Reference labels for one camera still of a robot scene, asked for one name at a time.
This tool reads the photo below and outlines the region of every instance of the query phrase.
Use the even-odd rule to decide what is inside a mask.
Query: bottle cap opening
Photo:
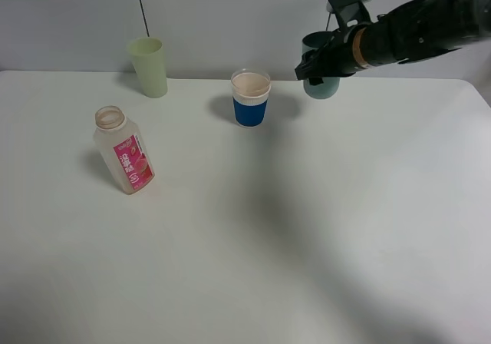
[[[119,127],[124,119],[123,112],[117,106],[105,106],[95,113],[95,124],[104,130]]]

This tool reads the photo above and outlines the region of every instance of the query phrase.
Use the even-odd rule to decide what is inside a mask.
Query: cup rim
[[[268,90],[264,93],[261,93],[260,95],[257,95],[257,96],[241,94],[240,88],[234,84],[233,80],[235,77],[239,76],[242,73],[254,73],[254,74],[258,74],[258,75],[263,76],[264,78],[266,78],[268,80]],[[241,97],[248,98],[248,99],[257,99],[260,97],[264,97],[264,95],[269,94],[269,92],[271,91],[271,77],[269,77],[269,74],[266,73],[265,71],[261,70],[261,69],[255,69],[255,68],[240,69],[240,70],[238,70],[232,74],[232,77],[230,78],[230,83],[232,83],[232,87],[233,87],[233,90],[235,91],[235,93],[240,94]],[[258,92],[258,91],[262,91],[262,90],[264,90],[264,88],[266,88],[266,86],[263,88],[255,90],[253,93]]]
[[[302,39],[302,44],[309,48],[318,49],[325,45],[332,36],[332,31],[314,31]]]
[[[154,51],[151,51],[151,52],[146,52],[146,53],[140,53],[140,52],[135,52],[135,51],[132,51],[132,49],[138,45],[138,44],[143,44],[145,42],[157,42],[158,43],[158,48],[155,49]],[[158,38],[155,38],[155,37],[141,37],[141,38],[137,38],[137,39],[134,39],[133,41],[131,41],[130,43],[128,43],[128,45],[126,46],[126,50],[128,52],[128,54],[132,55],[132,56],[148,56],[148,55],[151,55],[151,54],[154,54],[158,51],[160,51],[163,47],[163,43],[160,39]]]

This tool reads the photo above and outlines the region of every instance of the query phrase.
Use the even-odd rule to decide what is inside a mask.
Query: plastic cup
[[[150,98],[167,93],[166,67],[162,41],[158,38],[138,38],[127,47],[143,93]]]
[[[233,107],[237,123],[255,127],[262,123],[271,91],[271,78],[264,71],[242,69],[233,73]]]
[[[317,31],[302,39],[302,54],[322,47],[331,37],[331,31]],[[322,78],[322,84],[311,85],[304,80],[304,91],[312,98],[322,100],[330,98],[339,88],[339,78]]]

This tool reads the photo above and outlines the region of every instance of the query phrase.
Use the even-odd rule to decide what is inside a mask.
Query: black cable
[[[329,12],[328,24],[325,26],[326,31],[329,30],[329,23],[331,22],[331,16],[332,16],[332,12]]]
[[[145,31],[147,32],[147,37],[150,37],[150,33],[148,32],[147,17],[145,16],[145,10],[143,10],[143,3],[141,0],[138,1],[140,1],[141,15],[143,16],[143,22],[145,23]]]

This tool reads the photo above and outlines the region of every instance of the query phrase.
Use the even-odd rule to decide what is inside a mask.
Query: blue cup
[[[302,54],[317,50],[325,45],[331,38],[331,31],[316,31],[302,39]],[[322,83],[311,85],[308,79],[304,80],[304,91],[312,98],[322,100],[330,98],[339,88],[339,78],[322,78]]]
[[[232,75],[233,107],[237,123],[255,127],[262,123],[271,91],[271,78],[264,71],[242,69]]]

